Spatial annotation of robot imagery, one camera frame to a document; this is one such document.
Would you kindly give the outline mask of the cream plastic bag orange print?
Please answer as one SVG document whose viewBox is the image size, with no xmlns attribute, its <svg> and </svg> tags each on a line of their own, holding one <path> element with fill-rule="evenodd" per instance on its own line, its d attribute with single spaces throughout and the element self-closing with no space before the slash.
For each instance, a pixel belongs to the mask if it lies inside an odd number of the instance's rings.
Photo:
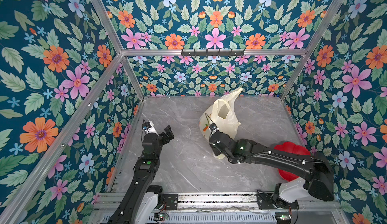
<svg viewBox="0 0 387 224">
<path fill-rule="evenodd" d="M 222 96 L 217 99 L 212 106 L 210 106 L 200 117 L 199 127 L 202 135 L 209 143 L 210 138 L 210 129 L 209 126 L 212 123 L 215 123 L 218 127 L 217 131 L 228 134 L 233 140 L 237 135 L 240 122 L 237 119 L 234 103 L 240 93 L 242 88 L 237 88 L 231 91 L 229 94 Z M 232 147 L 232 153 L 235 150 L 237 142 L 234 141 L 234 146 Z M 226 157 L 228 161 L 232 164 L 238 163 L 238 157 L 233 153 L 234 157 Z M 218 159 L 225 158 L 223 155 L 217 157 Z"/>
</svg>

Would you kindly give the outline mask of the red flower-shaped plate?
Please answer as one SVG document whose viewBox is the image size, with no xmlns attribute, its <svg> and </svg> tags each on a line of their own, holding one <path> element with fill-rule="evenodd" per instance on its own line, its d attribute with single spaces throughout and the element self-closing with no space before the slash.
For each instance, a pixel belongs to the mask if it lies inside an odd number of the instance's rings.
<svg viewBox="0 0 387 224">
<path fill-rule="evenodd" d="M 274 146 L 274 149 L 284 151 L 287 153 L 299 154 L 299 155 L 311 155 L 310 152 L 304 146 L 296 145 L 295 143 L 290 141 L 286 141 L 282 144 L 277 144 Z M 281 169 L 279 169 L 278 172 L 279 172 L 279 175 L 288 182 L 298 178 L 297 175 Z"/>
</svg>

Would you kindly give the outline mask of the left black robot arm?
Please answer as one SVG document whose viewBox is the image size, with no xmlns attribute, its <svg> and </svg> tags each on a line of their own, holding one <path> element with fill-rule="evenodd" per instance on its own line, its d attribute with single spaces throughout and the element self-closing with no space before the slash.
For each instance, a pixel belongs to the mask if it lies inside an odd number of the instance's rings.
<svg viewBox="0 0 387 224">
<path fill-rule="evenodd" d="M 174 139 L 170 126 L 157 133 L 152 122 L 142 124 L 143 151 L 134 166 L 131 184 L 109 224 L 145 224 L 152 211 L 164 205 L 162 186 L 152 185 L 164 145 Z"/>
</svg>

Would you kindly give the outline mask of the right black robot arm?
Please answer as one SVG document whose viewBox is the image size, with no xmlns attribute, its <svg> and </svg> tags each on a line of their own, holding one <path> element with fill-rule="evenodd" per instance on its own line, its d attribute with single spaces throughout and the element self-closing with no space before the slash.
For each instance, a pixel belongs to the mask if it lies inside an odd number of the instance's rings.
<svg viewBox="0 0 387 224">
<path fill-rule="evenodd" d="M 210 131 L 209 144 L 215 155 L 222 154 L 231 164 L 266 165 L 292 173 L 301 180 L 280 184 L 278 197 L 288 203 L 312 196 L 333 201 L 333 169 L 323 154 L 300 155 L 276 150 L 248 139 L 235 141 L 218 129 Z"/>
</svg>

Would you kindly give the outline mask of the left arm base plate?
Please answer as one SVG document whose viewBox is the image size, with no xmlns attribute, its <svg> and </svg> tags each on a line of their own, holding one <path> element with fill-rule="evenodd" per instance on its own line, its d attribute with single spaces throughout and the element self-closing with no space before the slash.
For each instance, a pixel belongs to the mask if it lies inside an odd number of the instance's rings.
<svg viewBox="0 0 387 224">
<path fill-rule="evenodd" d="M 156 210 L 177 210 L 178 194 L 158 194 Z"/>
</svg>

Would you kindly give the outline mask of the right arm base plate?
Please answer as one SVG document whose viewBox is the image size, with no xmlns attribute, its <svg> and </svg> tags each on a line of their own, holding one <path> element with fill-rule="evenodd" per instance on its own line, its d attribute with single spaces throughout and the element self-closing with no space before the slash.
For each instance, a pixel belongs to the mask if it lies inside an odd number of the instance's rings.
<svg viewBox="0 0 387 224">
<path fill-rule="evenodd" d="M 288 203 L 279 197 L 273 198 L 272 194 L 266 193 L 261 190 L 257 190 L 257 203 L 259 209 L 269 210 L 269 209 L 283 209 L 283 210 L 298 210 L 299 204 L 297 201 Z"/>
</svg>

